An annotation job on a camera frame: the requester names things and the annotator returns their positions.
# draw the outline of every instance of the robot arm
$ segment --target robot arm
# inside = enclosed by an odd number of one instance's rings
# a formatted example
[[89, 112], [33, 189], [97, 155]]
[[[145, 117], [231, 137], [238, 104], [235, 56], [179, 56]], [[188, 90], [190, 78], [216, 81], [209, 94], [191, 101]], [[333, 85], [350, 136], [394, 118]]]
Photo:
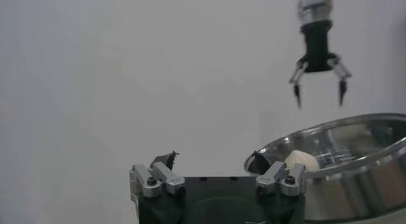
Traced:
[[330, 12], [332, 0], [299, 0], [298, 15], [302, 23], [301, 32], [306, 43], [306, 54], [299, 59], [296, 70], [289, 81], [294, 85], [294, 94], [301, 106], [299, 82], [304, 73], [325, 72], [333, 70], [338, 76], [339, 101], [343, 103], [347, 90], [346, 80], [350, 72], [341, 63], [340, 57], [331, 53], [327, 33], [332, 27]]

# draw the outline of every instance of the white wall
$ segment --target white wall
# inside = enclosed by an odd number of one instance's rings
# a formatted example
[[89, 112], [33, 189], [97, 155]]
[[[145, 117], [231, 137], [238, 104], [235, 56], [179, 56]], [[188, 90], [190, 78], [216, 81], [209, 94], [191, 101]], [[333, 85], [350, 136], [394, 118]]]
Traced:
[[313, 124], [406, 112], [406, 0], [336, 0], [353, 73], [287, 80], [296, 0], [0, 0], [0, 223], [136, 223], [128, 169], [244, 175], [256, 148]]

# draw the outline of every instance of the metal clamp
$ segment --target metal clamp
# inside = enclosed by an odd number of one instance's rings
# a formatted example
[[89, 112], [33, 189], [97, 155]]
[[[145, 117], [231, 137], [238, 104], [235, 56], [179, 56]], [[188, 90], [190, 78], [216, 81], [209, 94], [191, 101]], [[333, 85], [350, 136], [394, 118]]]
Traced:
[[307, 181], [305, 178], [306, 167], [302, 164], [295, 164], [289, 176], [280, 182], [280, 192], [288, 196], [297, 196], [306, 193]]
[[152, 165], [152, 174], [161, 179], [166, 184], [166, 190], [170, 194], [178, 195], [185, 192], [185, 179], [184, 177], [174, 174], [162, 162], [155, 162]]
[[261, 195], [270, 194], [275, 191], [279, 180], [287, 176], [286, 164], [283, 162], [274, 162], [265, 174], [256, 177], [256, 191]]
[[142, 193], [145, 197], [154, 198], [162, 193], [162, 183], [154, 178], [142, 164], [133, 166], [129, 172], [131, 199]]

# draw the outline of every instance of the metal gripper jaw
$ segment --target metal gripper jaw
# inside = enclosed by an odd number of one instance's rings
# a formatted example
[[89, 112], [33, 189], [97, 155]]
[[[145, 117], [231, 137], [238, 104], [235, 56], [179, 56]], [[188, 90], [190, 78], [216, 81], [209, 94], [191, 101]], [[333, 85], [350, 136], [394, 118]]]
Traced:
[[[325, 70], [332, 70], [339, 78], [339, 103], [340, 106], [343, 104], [345, 93], [347, 92], [347, 79], [351, 77], [351, 73], [348, 69], [341, 63], [340, 57], [333, 53], [329, 53]], [[309, 61], [306, 56], [301, 58], [296, 65], [296, 69], [293, 76], [289, 80], [289, 83], [293, 84], [293, 92], [296, 100], [298, 102], [298, 107], [301, 108], [301, 90], [300, 90], [300, 79], [304, 73], [311, 73], [314, 71], [309, 70]]]

